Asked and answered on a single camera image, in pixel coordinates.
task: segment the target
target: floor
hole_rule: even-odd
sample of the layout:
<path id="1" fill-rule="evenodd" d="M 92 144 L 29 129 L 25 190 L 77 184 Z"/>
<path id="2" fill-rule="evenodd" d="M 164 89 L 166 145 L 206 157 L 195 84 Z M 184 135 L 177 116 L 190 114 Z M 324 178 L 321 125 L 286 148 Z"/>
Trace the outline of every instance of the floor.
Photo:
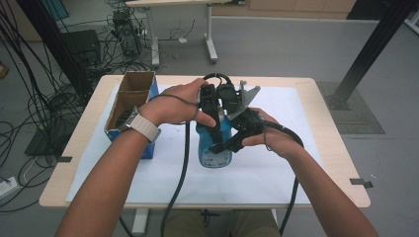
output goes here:
<path id="1" fill-rule="evenodd" d="M 185 31 L 190 24 L 182 26 Z M 209 60 L 201 39 L 205 23 L 196 22 L 187 43 L 160 43 L 161 66 L 156 73 L 203 76 L 222 72 L 230 76 L 310 77 L 316 81 L 339 82 L 376 25 L 374 21 L 217 17 L 213 19 L 213 40 L 218 63 Z M 419 37 L 401 26 L 357 88 L 385 134 L 342 135 L 360 176 L 374 185 L 368 189 L 372 205 L 363 212 L 380 236 L 417 236 L 419 232 L 419 188 L 415 181 L 419 168 L 418 43 Z M 40 43 L 31 45 L 42 55 Z M 3 45 L 0 55 L 12 69 L 8 77 L 0 81 L 0 120 L 16 126 L 28 116 L 29 96 Z M 51 67 L 58 75 L 55 62 Z M 38 65 L 34 69 L 40 75 L 41 90 L 47 93 L 50 88 L 42 77 L 42 69 Z M 32 160 L 23 166 L 30 161 L 23 151 L 34 133 L 35 127 L 31 124 L 20 130 L 7 162 L 0 167 L 2 177 L 17 177 L 21 173 L 21 179 L 28 180 L 42 170 L 36 165 L 31 168 Z M 39 162 L 43 164 L 44 160 L 40 157 Z M 47 179 L 51 172 L 52 169 L 47 169 L 36 182 Z M 44 183 L 24 189 L 5 206 L 9 197 L 0 199 L 0 236 L 53 235 L 63 209 L 35 204 L 19 211 L 4 212 L 36 201 L 43 187 Z M 161 215 L 158 210 L 151 213 L 147 236 L 158 236 Z M 123 215 L 128 225 L 131 216 L 132 210 L 126 210 Z M 283 216 L 284 211 L 279 210 L 280 221 Z M 221 236 L 224 228 L 223 217 L 214 217 L 209 225 L 212 236 Z M 293 211 L 285 235 L 325 234 L 314 212 L 308 208 Z M 114 236 L 126 236 L 120 224 Z"/>

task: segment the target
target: power strip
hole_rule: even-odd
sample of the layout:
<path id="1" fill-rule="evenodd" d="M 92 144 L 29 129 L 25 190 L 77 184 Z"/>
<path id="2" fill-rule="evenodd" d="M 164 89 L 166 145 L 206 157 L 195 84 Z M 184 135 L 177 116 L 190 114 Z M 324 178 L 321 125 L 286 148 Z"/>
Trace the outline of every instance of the power strip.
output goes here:
<path id="1" fill-rule="evenodd" d="M 3 181 L 0 184 L 0 199 L 4 198 L 5 196 L 9 195 L 15 190 L 19 189 L 18 183 L 16 183 L 15 177 L 11 177 L 8 179 L 8 182 Z"/>

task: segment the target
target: desk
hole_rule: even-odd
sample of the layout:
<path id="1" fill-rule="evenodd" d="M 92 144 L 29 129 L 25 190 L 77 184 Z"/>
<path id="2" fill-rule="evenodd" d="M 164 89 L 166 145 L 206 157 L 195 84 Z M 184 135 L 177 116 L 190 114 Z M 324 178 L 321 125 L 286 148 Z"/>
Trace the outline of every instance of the desk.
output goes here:
<path id="1" fill-rule="evenodd" d="M 182 11 L 179 8 L 174 9 L 174 7 L 185 7 L 190 5 L 207 5 L 206 8 L 206 18 L 207 18 L 207 33 L 204 34 L 206 39 L 207 48 L 209 49 L 209 57 L 212 62 L 218 61 L 218 56 L 216 55 L 215 47 L 213 46 L 212 37 L 211 37 L 211 28 L 212 28 L 212 3 L 226 3 L 231 0 L 140 0 L 140 1 L 129 1 L 126 2 L 126 5 L 130 8 L 143 8 L 147 16 L 148 30 L 151 40 L 151 63 L 154 67 L 158 67 L 160 64 L 159 51 L 158 51 L 158 39 L 154 31 L 154 21 L 152 8 L 155 10 L 163 10 L 165 17 L 170 16 L 172 12 Z M 182 12 L 185 15 L 190 15 L 194 12 L 195 9 L 186 9 Z"/>
<path id="2" fill-rule="evenodd" d="M 196 76 L 160 75 L 156 77 L 159 85 L 186 84 L 197 78 Z M 122 75 L 108 75 L 101 79 L 62 154 L 63 156 L 71 156 L 72 160 L 69 163 L 58 163 L 56 165 L 55 170 L 40 198 L 40 204 L 42 206 L 69 206 L 69 202 L 65 200 L 74 180 L 80 158 L 89 143 L 95 126 L 110 98 L 112 91 L 116 85 L 121 83 L 122 78 Z M 370 199 L 364 187 L 353 186 L 350 183 L 349 179 L 359 178 L 359 175 L 333 122 L 333 119 L 325 106 L 320 92 L 312 79 L 281 77 L 231 77 L 231 80 L 234 85 L 238 85 L 240 80 L 245 80 L 249 86 L 259 85 L 262 88 L 272 86 L 296 88 L 326 173 L 355 203 L 356 206 L 367 207 L 370 205 Z M 284 203 L 282 205 L 263 207 L 277 208 L 285 206 L 286 204 Z M 144 205 L 127 203 L 126 207 L 139 208 L 144 207 Z"/>

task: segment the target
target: right hand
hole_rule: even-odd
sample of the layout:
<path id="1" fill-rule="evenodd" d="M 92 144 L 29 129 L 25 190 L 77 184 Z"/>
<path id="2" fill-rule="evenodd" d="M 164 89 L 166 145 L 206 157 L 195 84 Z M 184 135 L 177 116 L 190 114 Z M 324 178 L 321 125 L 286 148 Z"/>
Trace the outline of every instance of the right hand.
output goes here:
<path id="1" fill-rule="evenodd" d="M 259 108 L 251 108 L 251 110 L 257 111 L 259 114 L 261 114 L 264 120 L 279 124 L 273 117 L 268 115 L 263 110 Z M 241 143 L 243 146 L 255 146 L 265 144 L 270 149 L 275 151 L 279 156 L 284 157 L 286 159 L 291 158 L 299 149 L 302 149 L 302 147 L 298 143 L 296 143 L 289 135 L 274 128 L 266 126 L 262 134 L 247 137 L 243 139 Z"/>

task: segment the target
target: watch strap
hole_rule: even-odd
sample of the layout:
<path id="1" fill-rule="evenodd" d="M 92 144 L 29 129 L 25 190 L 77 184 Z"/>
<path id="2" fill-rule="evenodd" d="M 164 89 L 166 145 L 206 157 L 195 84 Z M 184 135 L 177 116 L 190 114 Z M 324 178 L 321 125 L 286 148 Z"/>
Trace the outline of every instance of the watch strap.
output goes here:
<path id="1" fill-rule="evenodd" d="M 161 132 L 160 128 L 141 115 L 136 115 L 130 127 L 147 137 L 150 143 L 154 142 Z"/>

